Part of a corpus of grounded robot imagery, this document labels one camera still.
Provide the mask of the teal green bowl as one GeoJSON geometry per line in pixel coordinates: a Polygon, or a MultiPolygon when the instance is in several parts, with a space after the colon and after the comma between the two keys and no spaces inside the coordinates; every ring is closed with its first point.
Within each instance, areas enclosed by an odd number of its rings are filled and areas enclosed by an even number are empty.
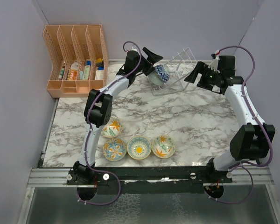
{"type": "Polygon", "coordinates": [[[163,86],[164,82],[160,79],[159,75],[156,72],[152,72],[148,75],[149,80],[157,86],[163,86]]]}

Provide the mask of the white bowl orange leaves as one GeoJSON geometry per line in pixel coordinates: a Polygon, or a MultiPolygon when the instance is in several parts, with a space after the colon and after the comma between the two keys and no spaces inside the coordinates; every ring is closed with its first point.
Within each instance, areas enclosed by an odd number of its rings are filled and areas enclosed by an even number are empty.
{"type": "Polygon", "coordinates": [[[159,135],[152,140],[152,152],[161,159],[171,157],[175,150],[175,142],[168,135],[159,135]]]}

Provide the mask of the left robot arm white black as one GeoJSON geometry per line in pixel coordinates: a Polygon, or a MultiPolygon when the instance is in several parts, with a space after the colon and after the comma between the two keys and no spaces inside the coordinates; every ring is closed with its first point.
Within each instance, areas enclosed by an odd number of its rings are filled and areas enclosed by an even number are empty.
{"type": "Polygon", "coordinates": [[[92,171],[98,141],[103,127],[110,120],[113,99],[133,84],[138,73],[150,75],[154,71],[154,64],[163,59],[162,56],[145,47],[142,51],[147,55],[146,58],[142,56],[141,50],[127,51],[125,63],[116,73],[114,80],[99,90],[92,89],[89,92],[84,110],[85,121],[89,127],[86,131],[81,157],[73,165],[73,170],[78,172],[77,178],[83,184],[89,184],[93,180],[92,171]]]}

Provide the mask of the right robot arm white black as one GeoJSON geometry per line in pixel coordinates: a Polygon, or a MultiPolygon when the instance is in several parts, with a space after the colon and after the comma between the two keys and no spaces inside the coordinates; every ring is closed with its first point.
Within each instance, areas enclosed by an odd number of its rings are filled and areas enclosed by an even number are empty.
{"type": "Polygon", "coordinates": [[[236,58],[234,56],[213,56],[210,64],[201,61],[184,79],[194,83],[201,75],[197,86],[209,91],[220,89],[231,104],[238,120],[239,130],[230,142],[229,151],[210,161],[211,168],[205,170],[209,182],[216,182],[222,177],[222,171],[241,163],[266,158],[275,135],[273,125],[267,124],[257,113],[247,92],[244,80],[235,75],[236,58]]]}

